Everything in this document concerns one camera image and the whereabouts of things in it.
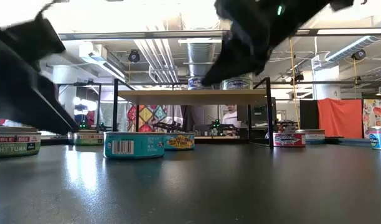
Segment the wooden shelf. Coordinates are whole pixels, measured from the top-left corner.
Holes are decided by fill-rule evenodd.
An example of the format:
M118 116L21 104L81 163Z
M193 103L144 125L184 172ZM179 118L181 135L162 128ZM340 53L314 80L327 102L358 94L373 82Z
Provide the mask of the wooden shelf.
M264 99L265 90L151 90L119 91L136 105L249 105Z

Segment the tuna can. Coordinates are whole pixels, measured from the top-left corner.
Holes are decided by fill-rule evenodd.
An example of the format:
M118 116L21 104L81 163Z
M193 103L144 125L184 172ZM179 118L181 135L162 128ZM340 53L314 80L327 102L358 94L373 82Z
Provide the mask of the tuna can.
M102 146L103 134L94 130L81 130L74 133L73 143L75 146Z
M109 159L162 157L164 133L105 133L103 153Z
M164 149L169 151L195 149L195 133L166 133Z
M188 79L188 90L211 90L211 86L202 85L203 77L194 77Z
M278 147L305 147L304 133L273 133L273 145Z
M251 90L253 80L251 78L230 78L222 82L223 90Z
M381 150L381 127L370 127L368 132L372 149Z
M307 144L324 144L325 143L325 130L319 130L319 129L296 130L296 133L304 133Z
M41 133L35 128L0 126L0 157L36 155L40 146Z

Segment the ceiling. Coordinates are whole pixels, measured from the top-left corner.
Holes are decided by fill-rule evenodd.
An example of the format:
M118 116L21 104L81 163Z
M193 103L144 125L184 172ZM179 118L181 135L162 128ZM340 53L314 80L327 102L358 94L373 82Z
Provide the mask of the ceiling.
M17 7L11 9L9 5L12 4L14 0L10 1L0 1L0 9L6 8L6 10L25 14L25 12L20 10L20 4L25 4L22 1L15 1ZM46 1L32 1L32 10L37 12L41 5ZM209 1L187 1L187 0L177 0L177 1L158 1L162 2L157 5L156 1L125 1L125 2L104 2L101 1L90 1L92 4L79 3L81 0L71 1L70 3L57 4L51 10L47 11L45 15L51 20L51 23L55 27L56 31L59 33L68 32L130 32L134 30L146 30L145 24L152 23L162 23L166 30L181 30L184 29L183 16L185 14L179 14L174 12L174 8L181 6L182 8L187 6L192 6L193 16L198 18L199 21L211 20L211 13L206 13L207 10L204 9L208 6L211 11L211 6L213 0ZM136 8L138 10L129 10L129 6ZM152 17L151 15L160 15L158 19ZM9 25L14 23L12 17L0 16L0 24ZM229 23L227 21L222 21L220 23L219 29L228 29ZM368 0L368 3L364 6L359 4L359 1L355 1L355 6L351 9L347 9L340 12L332 12L329 8L325 8L316 17L312 18L309 22L304 25L304 28L346 28L346 27L374 27L381 25L381 0ZM294 64L302 62L304 58L313 57L315 50L325 56L328 52L334 52L344 48L346 45L352 43L353 41L361 37L318 37L316 39L315 49L315 38L314 37L296 37L293 39L293 50L296 55L294 59ZM185 62L189 61L187 44L179 44L179 39L169 39L169 46L171 48L172 57L174 63L179 67L179 78L181 80L188 79L188 65L184 65ZM43 61L43 63L48 63L49 65L58 65L63 63L70 64L82 64L79 68L87 75L82 75L79 77L80 80L86 80L89 78L94 79L94 81L110 82L111 74L101 69L98 65L83 65L84 61L79 58L78 46L82 41L65 41L64 44L67 48L65 52L60 57L50 57ZM109 52L115 54L128 69L126 72L130 73L131 82L152 82L149 75L146 73L149 69L149 64L141 55L141 60L138 63L129 63L128 54L132 49L138 49L137 45L133 40L105 40L105 41L93 41L94 44L102 44ZM364 49L367 52L368 59L365 59L361 63L357 64L357 75L362 76L363 80L376 80L381 78L381 60L372 60L375 58L381 58L381 40L366 47ZM289 41L286 40L275 48L271 58L289 58L290 54ZM220 44L215 46L215 55L220 52ZM303 70L311 70L311 63L309 60L303 64ZM340 66L340 79L341 80L352 80L355 76L354 66L350 64L349 61L341 60L339 62ZM258 81L263 77L271 77L272 80L283 80L286 79L291 73L286 73L291 68L291 60L282 60L280 62L269 62L266 65L265 71L259 76L255 77ZM372 91L374 85L366 85L364 88L367 91Z

